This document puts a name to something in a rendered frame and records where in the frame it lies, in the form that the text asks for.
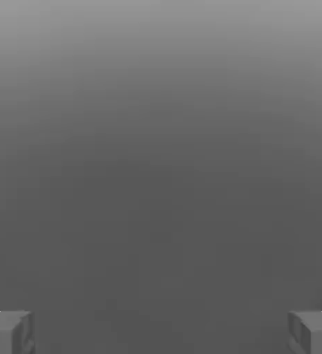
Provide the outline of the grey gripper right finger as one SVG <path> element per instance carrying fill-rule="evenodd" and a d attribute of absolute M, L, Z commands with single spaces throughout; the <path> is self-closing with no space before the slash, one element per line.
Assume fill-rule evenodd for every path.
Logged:
<path fill-rule="evenodd" d="M 287 325 L 292 354 L 322 354 L 322 310 L 290 311 Z"/>

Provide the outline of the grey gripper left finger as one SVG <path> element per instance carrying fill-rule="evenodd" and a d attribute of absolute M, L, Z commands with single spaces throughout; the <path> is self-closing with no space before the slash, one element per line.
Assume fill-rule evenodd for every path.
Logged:
<path fill-rule="evenodd" d="M 0 310 L 0 354 L 36 354 L 33 312 Z"/>

